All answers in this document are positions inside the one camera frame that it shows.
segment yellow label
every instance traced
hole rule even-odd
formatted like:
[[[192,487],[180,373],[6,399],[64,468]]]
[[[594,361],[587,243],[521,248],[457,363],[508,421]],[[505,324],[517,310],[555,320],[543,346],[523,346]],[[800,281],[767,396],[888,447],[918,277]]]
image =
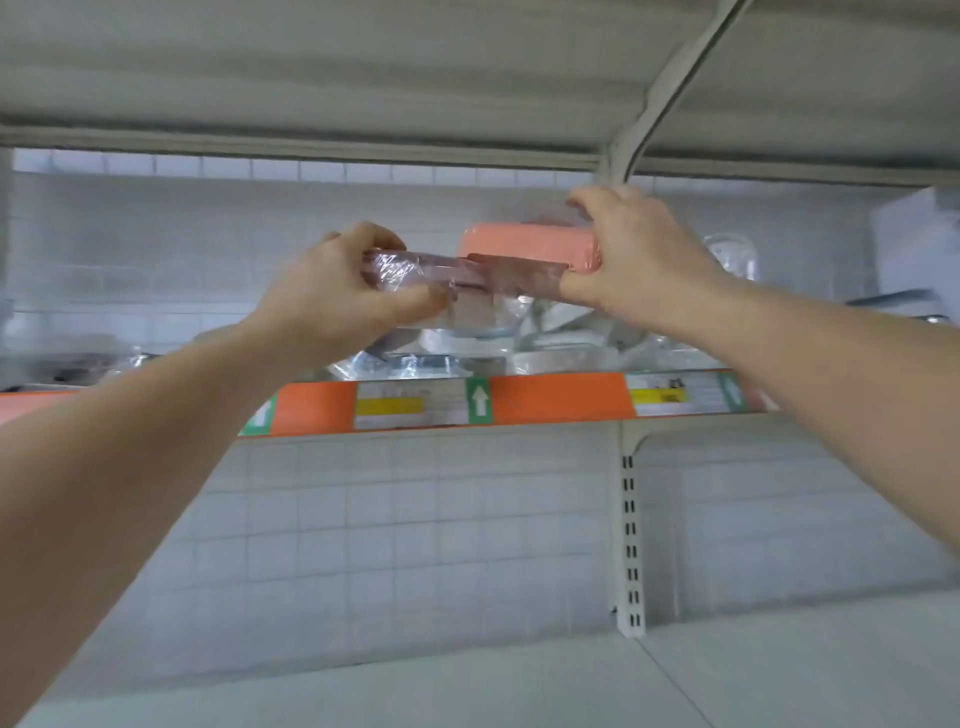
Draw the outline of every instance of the yellow label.
[[[686,401],[685,389],[632,389],[634,404],[678,404]]]
[[[419,415],[423,412],[423,397],[384,397],[375,400],[357,400],[357,417],[380,415]]]

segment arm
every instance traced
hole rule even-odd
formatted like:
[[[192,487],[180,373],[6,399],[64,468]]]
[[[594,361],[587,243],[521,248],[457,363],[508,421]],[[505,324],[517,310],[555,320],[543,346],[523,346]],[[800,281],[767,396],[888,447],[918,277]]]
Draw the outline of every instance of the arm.
[[[445,295],[373,291],[369,223],[307,251],[256,311],[0,427],[0,726],[16,723],[130,585],[236,437],[297,372],[336,361]]]
[[[657,200],[587,187],[604,264],[571,300],[696,346],[759,384],[911,519],[960,549],[960,329],[726,274]]]

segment forearm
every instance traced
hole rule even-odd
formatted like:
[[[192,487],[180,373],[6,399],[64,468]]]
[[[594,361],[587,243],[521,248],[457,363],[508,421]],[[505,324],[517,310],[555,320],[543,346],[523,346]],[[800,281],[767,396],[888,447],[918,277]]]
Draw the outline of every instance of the forearm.
[[[240,327],[0,428],[0,725],[103,618],[292,372]]]
[[[687,300],[681,338],[754,380],[885,497],[960,548],[960,331],[738,279]]]

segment hand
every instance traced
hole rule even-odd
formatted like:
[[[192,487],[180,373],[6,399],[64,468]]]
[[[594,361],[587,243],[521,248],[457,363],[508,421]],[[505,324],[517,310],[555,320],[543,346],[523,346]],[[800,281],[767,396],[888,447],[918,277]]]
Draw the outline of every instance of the hand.
[[[443,289],[428,285],[372,289],[360,275],[363,252],[370,248],[406,250],[395,233],[374,223],[328,233],[276,279],[241,326],[269,331],[291,355],[292,371],[302,371],[357,353],[448,304]]]
[[[595,273],[564,274],[560,290],[572,303],[674,335],[693,294],[732,279],[664,203],[635,187],[580,187],[569,202],[593,219],[603,258]]]

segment left hand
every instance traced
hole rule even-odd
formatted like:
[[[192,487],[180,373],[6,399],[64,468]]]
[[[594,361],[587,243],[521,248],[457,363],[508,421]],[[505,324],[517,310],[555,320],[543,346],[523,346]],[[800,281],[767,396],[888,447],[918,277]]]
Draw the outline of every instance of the left hand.
[[[269,332],[292,357],[292,371],[302,371],[344,359],[447,306],[446,292],[429,285],[371,288],[360,275],[370,248],[406,250],[396,233],[374,223],[329,233],[274,281],[241,326]]]

